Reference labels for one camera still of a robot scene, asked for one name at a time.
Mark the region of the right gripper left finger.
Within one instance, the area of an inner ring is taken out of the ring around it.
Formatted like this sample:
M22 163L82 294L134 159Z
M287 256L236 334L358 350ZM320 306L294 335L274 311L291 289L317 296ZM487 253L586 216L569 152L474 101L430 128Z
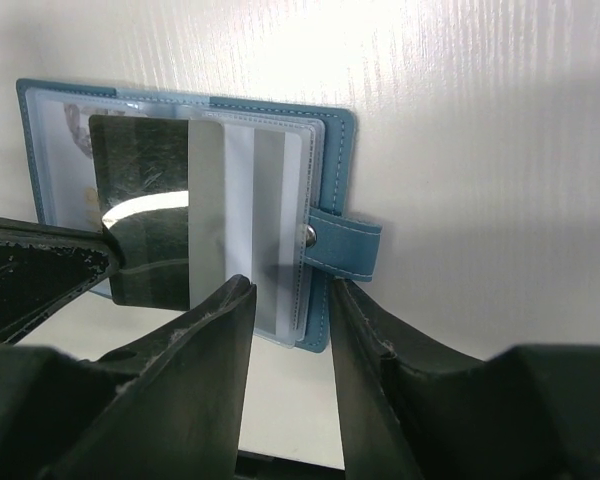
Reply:
M199 306L97 361L0 345L0 479L230 479L256 288Z

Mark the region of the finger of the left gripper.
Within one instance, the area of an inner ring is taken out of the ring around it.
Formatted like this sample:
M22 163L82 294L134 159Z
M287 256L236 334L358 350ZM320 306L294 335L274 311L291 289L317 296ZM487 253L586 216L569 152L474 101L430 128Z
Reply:
M19 342L122 265L107 233L0 217L0 344Z

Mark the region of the blue card holder wallet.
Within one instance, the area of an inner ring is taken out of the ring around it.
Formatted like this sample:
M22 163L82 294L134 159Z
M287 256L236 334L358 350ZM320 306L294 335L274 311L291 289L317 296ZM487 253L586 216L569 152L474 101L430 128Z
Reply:
M308 126L315 131L311 200L301 228L304 246L300 253L305 302L299 337L287 347L321 352L329 340L328 281L344 277L368 282L372 279L381 229L344 216L355 120L345 109L248 101L225 97L176 94L147 90L105 88L21 79L16 84L23 122L31 183L39 220L37 169L27 96L36 90L136 102L144 118L202 119L225 123L275 122ZM112 277L98 287L113 300Z

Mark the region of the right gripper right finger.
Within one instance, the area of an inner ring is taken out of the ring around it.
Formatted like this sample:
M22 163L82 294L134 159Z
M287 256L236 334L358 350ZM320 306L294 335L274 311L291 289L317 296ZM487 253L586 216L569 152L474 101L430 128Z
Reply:
M600 479L600 345L460 353L336 280L330 322L350 479Z

